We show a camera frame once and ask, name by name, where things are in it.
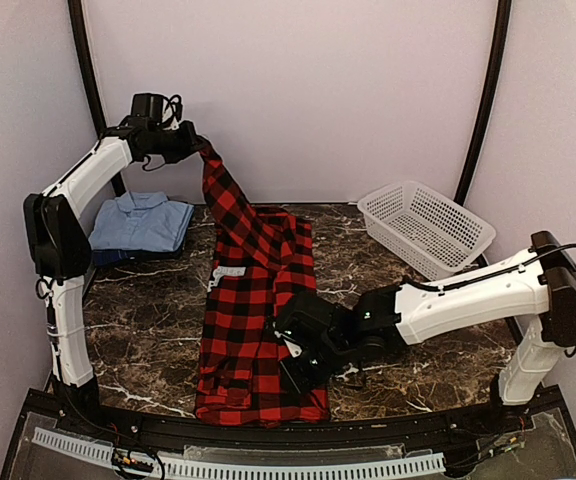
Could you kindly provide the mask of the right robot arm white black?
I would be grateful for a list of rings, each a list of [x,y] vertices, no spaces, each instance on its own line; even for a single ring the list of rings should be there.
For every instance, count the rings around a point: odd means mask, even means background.
[[[312,292],[292,297],[270,325],[288,355],[284,388],[306,395],[349,364],[400,352],[434,337],[506,317],[530,319],[509,364],[478,413],[489,434],[502,432],[529,403],[544,377],[576,348],[573,244],[548,231],[529,248],[480,270],[428,283],[404,280],[360,296],[352,308]]]

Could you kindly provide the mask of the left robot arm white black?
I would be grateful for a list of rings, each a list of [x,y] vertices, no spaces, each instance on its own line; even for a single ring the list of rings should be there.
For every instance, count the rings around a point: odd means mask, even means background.
[[[99,191],[131,164],[155,156],[176,164],[204,147],[182,112],[178,95],[135,94],[130,113],[119,125],[104,130],[70,170],[23,202],[38,276],[35,291],[46,306],[55,389],[74,401],[69,417],[88,436],[102,435],[109,427],[109,415],[95,403],[98,384],[86,347],[83,294],[92,247],[80,217]]]

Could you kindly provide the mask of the red black plaid shirt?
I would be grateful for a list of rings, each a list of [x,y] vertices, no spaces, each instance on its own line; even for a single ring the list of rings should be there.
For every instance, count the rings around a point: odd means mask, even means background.
[[[215,426],[326,421],[325,387],[297,394],[282,385],[289,352],[270,329],[294,295],[316,289],[311,225],[279,207],[252,205],[212,145],[200,156],[216,244],[195,416]]]

